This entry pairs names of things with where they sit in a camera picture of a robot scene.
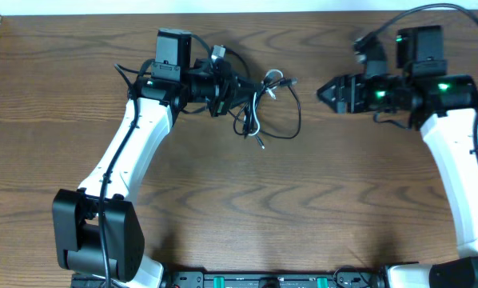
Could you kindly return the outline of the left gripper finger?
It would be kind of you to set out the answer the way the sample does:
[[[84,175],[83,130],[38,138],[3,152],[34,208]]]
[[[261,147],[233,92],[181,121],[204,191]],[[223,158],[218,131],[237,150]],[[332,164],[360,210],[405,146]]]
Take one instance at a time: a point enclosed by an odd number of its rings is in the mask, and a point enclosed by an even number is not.
[[[254,94],[259,90],[262,90],[263,84],[259,81],[252,80],[251,78],[238,78],[239,94]]]
[[[251,103],[255,96],[258,96],[257,92],[239,94],[233,94],[231,92],[227,93],[226,98],[229,104],[226,107],[226,111],[229,111],[241,104]]]

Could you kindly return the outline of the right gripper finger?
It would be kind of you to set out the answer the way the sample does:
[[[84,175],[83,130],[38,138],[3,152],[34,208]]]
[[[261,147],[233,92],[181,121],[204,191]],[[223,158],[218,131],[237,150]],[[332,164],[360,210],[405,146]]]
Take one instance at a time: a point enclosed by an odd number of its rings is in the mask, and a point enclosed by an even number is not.
[[[334,113],[344,113],[345,112],[345,102],[341,101],[339,98],[332,94],[322,94],[321,101],[325,103]]]
[[[329,82],[324,84],[317,90],[318,96],[336,96],[338,90],[342,86],[343,77],[337,76],[332,78]]]

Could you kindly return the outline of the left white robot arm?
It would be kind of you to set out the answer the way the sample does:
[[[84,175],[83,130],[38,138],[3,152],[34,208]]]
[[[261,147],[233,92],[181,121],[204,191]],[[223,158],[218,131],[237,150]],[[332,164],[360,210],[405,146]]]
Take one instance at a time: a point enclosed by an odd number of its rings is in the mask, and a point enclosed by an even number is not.
[[[214,117],[253,102],[261,84],[240,76],[223,46],[192,59],[196,35],[161,28],[156,55],[127,82],[121,125],[99,163],[76,190],[59,190],[52,215],[58,264],[90,277],[92,287],[159,287],[163,265],[145,253],[135,206],[142,179],[187,104]]]

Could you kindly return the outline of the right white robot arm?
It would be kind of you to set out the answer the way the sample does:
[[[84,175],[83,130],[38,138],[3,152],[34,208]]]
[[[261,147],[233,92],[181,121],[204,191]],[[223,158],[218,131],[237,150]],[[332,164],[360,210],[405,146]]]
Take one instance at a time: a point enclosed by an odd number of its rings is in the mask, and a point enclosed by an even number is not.
[[[449,75],[441,26],[401,29],[396,65],[387,71],[384,47],[374,34],[356,41],[361,74],[336,76],[317,98],[338,114],[410,113],[440,172],[456,231],[458,259],[441,264],[386,265],[370,287],[478,287],[478,90],[471,76]]]

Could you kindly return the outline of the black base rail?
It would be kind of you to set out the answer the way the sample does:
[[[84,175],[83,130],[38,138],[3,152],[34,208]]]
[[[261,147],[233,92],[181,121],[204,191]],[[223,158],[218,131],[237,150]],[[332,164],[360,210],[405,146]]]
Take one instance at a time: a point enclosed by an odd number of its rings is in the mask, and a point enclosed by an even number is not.
[[[333,272],[211,273],[199,270],[166,271],[159,288],[325,288],[325,287],[428,287],[430,265],[402,262],[378,270],[342,266]]]

